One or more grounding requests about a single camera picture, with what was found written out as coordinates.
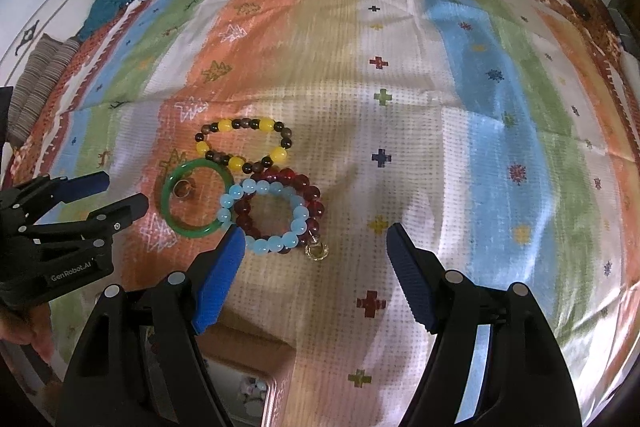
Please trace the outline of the left hand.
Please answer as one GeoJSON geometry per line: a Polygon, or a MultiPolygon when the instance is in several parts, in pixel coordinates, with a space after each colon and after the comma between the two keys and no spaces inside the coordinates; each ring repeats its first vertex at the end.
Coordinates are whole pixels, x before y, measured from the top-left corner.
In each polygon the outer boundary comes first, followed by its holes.
{"type": "Polygon", "coordinates": [[[16,345],[32,346],[37,355],[50,364],[54,342],[49,303],[30,309],[24,317],[1,306],[0,337],[16,345]]]}

